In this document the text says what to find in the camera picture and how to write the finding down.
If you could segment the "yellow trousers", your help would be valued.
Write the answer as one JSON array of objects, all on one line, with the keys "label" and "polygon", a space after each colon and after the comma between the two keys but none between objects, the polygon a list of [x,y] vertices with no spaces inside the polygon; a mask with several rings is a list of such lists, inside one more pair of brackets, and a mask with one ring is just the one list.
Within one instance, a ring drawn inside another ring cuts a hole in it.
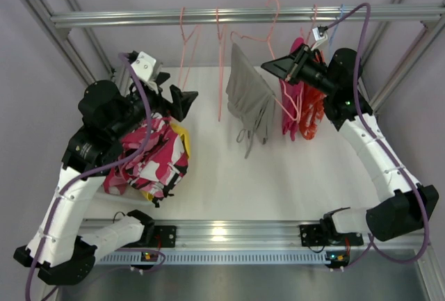
[{"label": "yellow trousers", "polygon": [[149,143],[136,188],[159,207],[188,172],[191,144],[187,130],[178,124],[160,125]]}]

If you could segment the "grey trousers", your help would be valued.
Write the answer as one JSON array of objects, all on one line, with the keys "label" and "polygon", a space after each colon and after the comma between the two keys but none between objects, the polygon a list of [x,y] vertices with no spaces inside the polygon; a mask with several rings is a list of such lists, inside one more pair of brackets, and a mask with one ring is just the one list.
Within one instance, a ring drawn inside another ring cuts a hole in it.
[{"label": "grey trousers", "polygon": [[242,122],[236,141],[247,140],[245,157],[249,157],[253,140],[265,145],[273,131],[275,93],[250,63],[241,48],[234,43],[231,70],[226,87],[229,112]]}]

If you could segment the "pink patterned trousers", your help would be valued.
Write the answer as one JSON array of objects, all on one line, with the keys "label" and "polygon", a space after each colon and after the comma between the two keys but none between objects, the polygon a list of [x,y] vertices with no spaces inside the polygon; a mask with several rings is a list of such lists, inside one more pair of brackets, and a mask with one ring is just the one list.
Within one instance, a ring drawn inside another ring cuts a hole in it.
[{"label": "pink patterned trousers", "polygon": [[104,192],[123,195],[131,187],[158,208],[174,195],[173,188],[185,177],[190,157],[188,131],[171,117],[152,113],[149,142],[133,160],[111,169]]}]

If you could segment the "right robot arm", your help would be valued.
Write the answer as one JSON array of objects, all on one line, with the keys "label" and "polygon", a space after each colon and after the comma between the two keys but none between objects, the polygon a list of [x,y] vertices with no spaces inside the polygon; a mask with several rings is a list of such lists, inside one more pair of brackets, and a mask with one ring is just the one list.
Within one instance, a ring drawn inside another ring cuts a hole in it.
[{"label": "right robot arm", "polygon": [[353,49],[335,51],[329,64],[318,61],[319,50],[302,44],[287,56],[265,62],[263,70],[284,83],[303,82],[321,91],[326,117],[349,142],[375,186],[380,203],[367,209],[337,209],[323,217],[333,236],[354,231],[388,241],[423,228],[439,200],[433,185],[424,186],[402,165],[388,145],[365,98],[353,84]]}]

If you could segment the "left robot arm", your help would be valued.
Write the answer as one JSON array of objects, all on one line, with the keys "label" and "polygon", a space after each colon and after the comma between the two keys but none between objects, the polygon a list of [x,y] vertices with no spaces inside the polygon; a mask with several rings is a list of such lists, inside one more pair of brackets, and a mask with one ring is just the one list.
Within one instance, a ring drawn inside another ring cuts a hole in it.
[{"label": "left robot arm", "polygon": [[128,95],[109,80],[86,88],[78,105],[83,124],[65,150],[49,209],[33,239],[14,253],[44,283],[78,284],[121,247],[155,244],[155,222],[139,210],[92,234],[82,235],[79,228],[100,188],[133,186],[159,204],[186,174],[188,155],[170,121],[183,120],[198,93],[177,86],[170,93],[166,100],[139,81]]}]

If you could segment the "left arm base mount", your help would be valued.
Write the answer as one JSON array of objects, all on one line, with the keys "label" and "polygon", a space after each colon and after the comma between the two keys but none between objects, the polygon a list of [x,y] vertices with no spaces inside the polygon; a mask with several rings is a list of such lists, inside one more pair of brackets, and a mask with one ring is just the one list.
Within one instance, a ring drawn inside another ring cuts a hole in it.
[{"label": "left arm base mount", "polygon": [[151,248],[175,248],[177,239],[177,227],[174,225],[154,225],[144,231],[139,247]]}]

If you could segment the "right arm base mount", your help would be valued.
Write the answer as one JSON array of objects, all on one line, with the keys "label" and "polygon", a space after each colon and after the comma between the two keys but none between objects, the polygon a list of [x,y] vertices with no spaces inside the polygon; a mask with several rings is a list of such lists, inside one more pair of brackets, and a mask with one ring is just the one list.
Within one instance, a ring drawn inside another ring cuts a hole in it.
[{"label": "right arm base mount", "polygon": [[323,247],[332,244],[328,232],[320,224],[300,225],[299,230],[303,247]]}]

